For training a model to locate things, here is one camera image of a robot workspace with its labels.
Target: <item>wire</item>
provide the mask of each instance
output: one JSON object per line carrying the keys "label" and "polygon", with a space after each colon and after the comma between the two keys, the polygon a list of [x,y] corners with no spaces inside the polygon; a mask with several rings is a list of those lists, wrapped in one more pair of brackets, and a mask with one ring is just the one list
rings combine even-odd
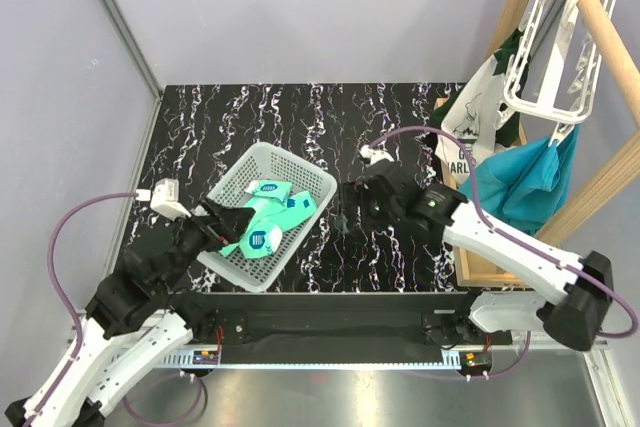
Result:
{"label": "wire", "polygon": [[431,379],[431,380],[455,380],[455,381],[466,380],[468,382],[471,380],[475,381],[475,380],[499,379],[500,377],[504,377],[505,375],[513,372],[516,369],[516,367],[518,367],[518,365],[522,363],[522,361],[527,357],[527,354],[529,353],[530,345],[531,345],[531,332],[527,332],[527,337],[524,341],[524,347],[522,348],[522,351],[520,352],[520,355],[518,355],[518,358],[516,359],[516,361],[506,369],[493,374],[487,374],[486,377],[484,376],[483,377],[462,377],[460,375],[457,375],[455,377],[445,377],[442,375],[434,375],[434,374],[429,374],[427,372],[416,371],[416,370],[406,370],[405,372],[407,374],[415,375],[416,377],[423,377],[425,379]]}
{"label": "wire", "polygon": [[58,221],[58,223],[53,229],[53,232],[51,233],[51,237],[49,238],[49,246],[47,248],[47,271],[49,273],[49,279],[51,279],[51,283],[53,284],[53,288],[56,291],[56,294],[58,294],[58,297],[64,304],[65,308],[67,309],[67,312],[69,312],[69,315],[73,320],[73,325],[76,328],[76,340],[75,340],[74,348],[71,351],[70,359],[67,361],[64,367],[62,367],[62,369],[60,370],[60,373],[58,373],[54,381],[51,383],[51,386],[49,387],[47,392],[42,396],[42,399],[40,400],[40,402],[38,402],[38,404],[35,406],[34,410],[36,414],[30,416],[24,423],[23,427],[30,427],[30,425],[35,420],[36,415],[38,415],[42,411],[42,408],[46,405],[46,403],[51,398],[55,390],[62,383],[62,380],[67,375],[67,372],[69,372],[69,370],[71,369],[71,366],[73,365],[74,360],[78,357],[78,354],[80,353],[80,349],[82,348],[82,341],[84,340],[84,336],[82,333],[82,321],[80,320],[80,316],[77,314],[76,309],[73,307],[71,300],[69,299],[67,294],[64,292],[62,286],[60,285],[60,281],[58,280],[55,264],[53,261],[53,257],[56,250],[56,243],[58,242],[58,237],[60,236],[60,232],[62,232],[62,229],[64,228],[65,224],[69,221],[69,219],[71,219],[71,217],[73,217],[74,215],[76,215],[78,212],[85,209],[86,207],[97,204],[104,200],[135,198],[137,196],[138,194],[135,192],[120,192],[116,194],[101,195],[98,197],[94,197],[93,199],[89,199],[85,202],[82,202],[81,204],[76,205],[73,209],[67,212],[62,217],[62,219]]}
{"label": "wire", "polygon": [[583,278],[584,280],[586,280],[587,282],[591,283],[592,285],[596,286],[598,289],[600,289],[602,292],[604,292],[608,297],[610,297],[611,299],[615,300],[616,303],[618,305],[620,305],[620,307],[622,307],[624,309],[624,311],[629,315],[629,318],[631,320],[631,326],[623,331],[623,332],[598,332],[598,335],[600,335],[601,337],[606,337],[609,339],[622,339],[625,337],[630,337],[633,334],[635,334],[638,331],[638,316],[637,314],[634,312],[633,307],[631,307],[631,305],[624,300],[619,294],[617,294],[616,292],[614,292],[612,289],[610,289],[609,287],[607,287],[605,284],[603,284],[602,282],[600,282],[598,279],[596,279],[595,277],[593,277],[592,275],[587,274],[586,272],[583,272],[582,269],[578,269],[572,265],[562,265],[559,259],[556,259],[554,256],[543,252],[542,250],[537,249],[536,247],[534,247],[533,245],[528,244],[526,241],[518,239],[517,237],[514,237],[513,235],[511,235],[509,232],[505,232],[504,230],[500,229],[500,228],[494,228],[493,224],[491,223],[491,221],[487,218],[487,216],[485,215],[484,211],[482,210],[482,205],[480,204],[480,194],[478,193],[478,179],[476,177],[476,168],[473,162],[473,159],[471,157],[471,155],[469,154],[469,152],[467,151],[466,147],[464,146],[464,144],[462,144],[462,142],[460,142],[456,137],[454,137],[453,135],[449,134],[448,132],[445,132],[443,130],[440,129],[436,129],[434,127],[428,127],[428,126],[411,126],[411,127],[401,127],[399,129],[396,130],[392,130],[390,132],[387,132],[386,134],[384,134],[382,137],[380,137],[379,139],[374,140],[373,142],[371,142],[369,144],[370,148],[374,148],[375,146],[377,146],[378,144],[385,142],[387,139],[391,138],[391,137],[395,137],[396,135],[400,135],[406,132],[420,132],[420,133],[429,133],[429,134],[437,134],[437,135],[441,135],[447,139],[449,139],[450,141],[452,141],[454,144],[456,144],[459,148],[460,151],[463,153],[465,160],[467,161],[467,164],[469,164],[469,175],[471,177],[471,190],[473,193],[473,205],[476,209],[476,212],[478,213],[478,217],[480,218],[480,220],[492,231],[492,232],[496,232],[497,234],[501,235],[502,237],[504,237],[507,240],[510,240],[511,242],[513,242],[514,244],[522,247],[525,250],[528,250],[529,252],[536,254],[538,257],[541,257],[543,259],[545,259],[548,262],[551,262],[552,264],[555,264],[558,268],[561,269],[567,269],[569,272],[571,272],[572,274],[577,275],[578,277]]}
{"label": "wire", "polygon": [[[167,376],[164,379],[162,379],[161,382],[157,382],[153,385],[153,387],[157,387],[158,385],[160,385],[161,383],[164,383],[165,381],[167,381],[168,379],[171,379],[173,377],[182,377],[184,375],[184,372],[177,372],[173,375]],[[176,425],[180,425],[182,424],[184,421],[186,421],[191,414],[193,414],[196,410],[196,408],[198,407],[198,404],[200,403],[200,399],[202,398],[202,393],[203,391],[206,389],[204,382],[202,381],[202,379],[196,377],[195,375],[190,375],[190,378],[192,380],[196,380],[198,383],[198,394],[196,395],[196,400],[194,400],[193,404],[191,404],[191,407],[189,407],[189,409],[182,414],[180,417],[178,417],[175,420],[172,420],[171,422],[153,422],[151,420],[145,419],[144,417],[140,416],[137,412],[135,412],[133,410],[133,408],[131,407],[131,404],[129,403],[129,400],[127,399],[127,396],[125,395],[122,398],[122,405],[124,406],[124,409],[127,411],[127,413],[133,417],[135,420],[137,420],[138,422],[140,422],[141,424],[144,425],[149,425],[151,427],[175,427]]]}
{"label": "wire", "polygon": [[451,350],[453,349],[456,345],[458,345],[460,343],[460,341],[462,340],[462,337],[460,337],[460,334],[458,334],[458,338],[456,339],[456,341],[451,344],[449,347],[444,347],[443,345],[439,344],[438,342],[436,342],[435,340],[433,340],[433,337],[431,337],[431,335],[429,334],[430,331],[425,330],[424,331],[424,335],[426,335],[427,337],[429,337],[429,340],[431,342],[433,342],[434,344],[436,344],[438,347],[440,347],[442,350]]}
{"label": "wire", "polygon": [[215,364],[216,367],[220,367],[220,359],[222,359],[222,337],[224,336],[224,328],[220,325],[214,329],[216,333],[216,360],[214,362],[208,362],[204,359],[200,360],[202,364]]}
{"label": "wire", "polygon": [[489,349],[491,348],[491,342],[492,342],[491,334],[487,334],[487,343],[484,346],[483,352],[489,352]]}
{"label": "wire", "polygon": [[173,292],[171,292],[169,294],[169,296],[167,297],[167,301],[164,304],[164,313],[166,314],[167,311],[169,310],[169,308],[171,307],[171,301],[173,300],[173,297],[179,294],[182,294],[188,290],[191,290],[191,287],[180,287],[179,289],[174,290]]}

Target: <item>teal cloth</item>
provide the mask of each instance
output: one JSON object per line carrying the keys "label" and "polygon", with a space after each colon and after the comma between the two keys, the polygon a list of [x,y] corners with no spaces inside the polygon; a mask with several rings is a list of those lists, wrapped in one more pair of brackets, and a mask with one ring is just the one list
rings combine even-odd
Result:
{"label": "teal cloth", "polygon": [[[529,235],[540,230],[567,201],[579,130],[560,145],[545,137],[485,159],[476,168],[482,208]],[[471,177],[459,190],[472,198]]]}

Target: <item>white wall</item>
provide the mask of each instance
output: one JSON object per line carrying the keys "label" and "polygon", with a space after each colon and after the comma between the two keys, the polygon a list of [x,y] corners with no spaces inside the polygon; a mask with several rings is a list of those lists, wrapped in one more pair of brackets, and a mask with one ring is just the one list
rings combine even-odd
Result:
{"label": "white wall", "polygon": [[[153,104],[98,0],[0,0],[0,12],[4,412],[42,384],[70,333],[47,277],[50,231],[80,201],[127,188]],[[78,307],[103,275],[121,206],[79,215],[60,238],[59,278]]]}
{"label": "white wall", "polygon": [[505,0],[117,0],[162,84],[463,81]]}
{"label": "white wall", "polygon": [[[637,0],[618,0],[613,13],[613,22],[636,65],[640,65],[640,11],[637,4]],[[581,29],[576,34],[578,44],[584,32],[584,29]],[[536,88],[551,40],[547,39],[545,42],[547,49],[544,52],[541,51],[540,56],[534,61],[527,85],[529,91]],[[575,65],[579,54],[578,44],[574,43],[568,64]],[[574,72],[571,71],[564,77],[561,91],[566,91],[573,74]],[[560,95],[558,102],[558,105],[568,105],[566,95]],[[582,127],[571,191],[575,193],[584,186],[636,129],[636,124],[608,68],[603,63],[594,112]],[[552,125],[527,118],[525,130],[530,138],[542,137],[551,133]],[[636,311],[640,312],[639,198],[640,180],[636,179],[567,239],[564,246],[579,253],[587,254],[591,250],[597,250],[607,255],[613,263],[616,291],[630,301]],[[627,327],[626,314],[618,307],[613,307],[605,323],[606,330],[616,331]],[[636,367],[637,355],[640,352],[640,336],[636,335],[628,340],[612,340],[610,345],[618,372],[622,375],[625,393],[630,405],[635,409],[635,418],[640,419],[640,376]]]}

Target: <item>green and white fabric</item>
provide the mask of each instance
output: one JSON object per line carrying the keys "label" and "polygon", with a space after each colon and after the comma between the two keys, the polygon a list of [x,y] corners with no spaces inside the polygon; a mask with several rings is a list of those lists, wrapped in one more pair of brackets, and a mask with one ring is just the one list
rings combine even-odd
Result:
{"label": "green and white fabric", "polygon": [[[509,59],[518,49],[522,32],[516,30],[465,85],[432,116],[430,125],[454,135],[471,153],[476,165],[502,152],[518,138],[519,115],[515,114],[496,131],[497,113],[503,108],[503,90]],[[458,185],[469,176],[463,153],[450,140],[438,139],[436,155],[449,166]]]}

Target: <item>white plastic basket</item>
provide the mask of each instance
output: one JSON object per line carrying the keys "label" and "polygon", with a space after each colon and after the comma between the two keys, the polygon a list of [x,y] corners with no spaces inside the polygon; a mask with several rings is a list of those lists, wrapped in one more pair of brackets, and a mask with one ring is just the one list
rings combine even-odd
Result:
{"label": "white plastic basket", "polygon": [[273,255],[249,260],[237,248],[226,259],[215,252],[198,256],[198,261],[216,274],[250,292],[262,292],[276,280],[338,188],[336,179],[320,167],[280,147],[258,142],[233,164],[207,197],[225,207],[242,207],[252,197],[244,189],[256,179],[292,182],[291,194],[308,190],[318,210],[306,222],[285,232]]}

